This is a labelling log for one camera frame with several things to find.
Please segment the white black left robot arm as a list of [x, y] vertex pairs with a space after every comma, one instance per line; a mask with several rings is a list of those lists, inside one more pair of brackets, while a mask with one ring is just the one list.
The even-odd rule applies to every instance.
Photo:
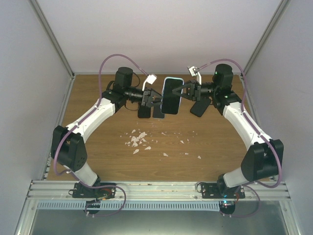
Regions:
[[127, 101], [137, 103], [143, 110], [144, 118], [148, 111], [161, 104], [161, 94], [152, 88], [132, 86], [134, 71], [120, 67], [115, 79], [105, 91], [100, 91], [96, 103], [81, 117], [66, 127], [57, 126], [53, 131], [51, 157], [54, 173], [60, 176], [57, 165], [62, 165], [64, 173], [71, 174], [84, 186], [84, 193], [94, 198], [100, 194], [100, 178], [87, 163], [86, 142], [92, 133], [108, 118], [119, 111]]

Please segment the black phone case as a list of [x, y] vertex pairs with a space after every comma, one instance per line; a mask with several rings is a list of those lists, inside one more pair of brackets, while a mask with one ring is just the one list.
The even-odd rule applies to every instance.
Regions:
[[151, 108], [147, 106], [140, 105], [137, 111], [138, 118], [150, 118], [151, 117]]

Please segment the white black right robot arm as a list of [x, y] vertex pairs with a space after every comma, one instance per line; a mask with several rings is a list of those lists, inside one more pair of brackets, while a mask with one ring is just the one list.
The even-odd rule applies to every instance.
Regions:
[[228, 198], [238, 187], [259, 183], [261, 179], [277, 176], [282, 180], [282, 159], [284, 145], [267, 135], [252, 119], [244, 106], [245, 98], [240, 98], [232, 90], [233, 71], [226, 60], [217, 60], [212, 82], [204, 83], [200, 68], [189, 67], [194, 78], [173, 89], [175, 96], [194, 102], [190, 112], [201, 117], [212, 104], [227, 119], [244, 142], [247, 153], [239, 168], [222, 174], [217, 180], [217, 194]]

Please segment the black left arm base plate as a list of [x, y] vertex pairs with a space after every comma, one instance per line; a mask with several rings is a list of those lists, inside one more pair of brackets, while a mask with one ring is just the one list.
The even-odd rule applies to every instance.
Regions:
[[111, 199], [115, 197], [116, 183], [99, 183], [101, 188], [89, 188], [81, 183], [75, 183], [74, 188], [68, 191], [73, 198]]

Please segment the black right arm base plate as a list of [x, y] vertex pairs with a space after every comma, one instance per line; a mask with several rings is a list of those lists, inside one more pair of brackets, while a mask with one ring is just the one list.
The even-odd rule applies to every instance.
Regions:
[[241, 186], [227, 188], [219, 183], [198, 182], [195, 185], [203, 199], [245, 199], [245, 190]]

